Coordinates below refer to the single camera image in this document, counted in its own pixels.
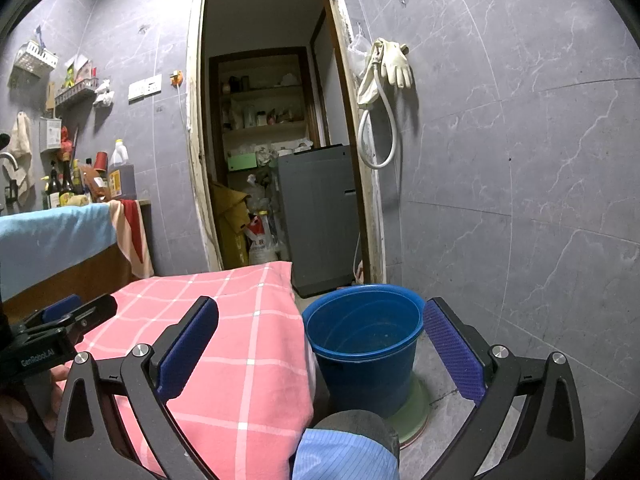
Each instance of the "pink checkered cloth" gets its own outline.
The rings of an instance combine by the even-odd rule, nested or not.
[[[218,329],[184,391],[167,406],[222,480],[289,479],[289,457],[311,421],[315,389],[290,276],[290,263],[271,262],[133,282],[114,294],[117,315],[77,350],[97,359],[122,356],[137,343],[153,343],[199,296],[214,298]],[[129,403],[118,405],[142,464],[162,473]]]

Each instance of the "metal screw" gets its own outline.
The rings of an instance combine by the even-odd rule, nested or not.
[[[557,365],[563,365],[566,362],[566,357],[560,352],[554,352],[551,357]]]
[[[502,345],[494,346],[493,348],[491,348],[491,352],[498,359],[504,359],[505,357],[507,357],[507,355],[509,355],[509,351]]]
[[[137,344],[133,347],[131,352],[136,357],[142,357],[149,352],[149,345],[145,345],[144,343]]]
[[[89,352],[80,352],[75,358],[74,361],[76,363],[78,363],[79,365],[81,365],[82,363],[85,363],[87,361],[87,359],[89,358]]]

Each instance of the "blue bucket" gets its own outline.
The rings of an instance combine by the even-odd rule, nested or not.
[[[424,300],[395,285],[343,288],[302,313],[335,407],[384,418],[407,400]]]

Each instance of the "shower hose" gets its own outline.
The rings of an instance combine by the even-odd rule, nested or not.
[[[378,86],[378,91],[380,92],[380,97],[382,97],[382,102],[385,104],[386,113],[389,116],[389,122],[391,123],[391,151],[389,152],[388,157],[384,162],[380,164],[375,164],[372,160],[369,160],[367,152],[364,148],[364,126],[367,122],[367,117],[369,117],[369,109],[366,108],[362,113],[362,118],[360,119],[360,126],[358,127],[358,139],[356,140],[356,145],[358,147],[358,154],[362,161],[369,166],[372,170],[381,170],[385,166],[394,159],[394,155],[396,154],[396,144],[398,143],[398,130],[396,129],[396,119],[394,117],[393,110],[391,109],[391,104],[389,104],[389,99],[386,98],[385,90],[382,87],[382,83],[380,82],[380,63],[375,62],[373,64],[373,78]]]

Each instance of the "green box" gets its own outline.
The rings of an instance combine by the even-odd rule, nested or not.
[[[226,160],[226,164],[229,167],[229,171],[248,170],[258,167],[258,162],[255,160],[255,153],[230,156]]]

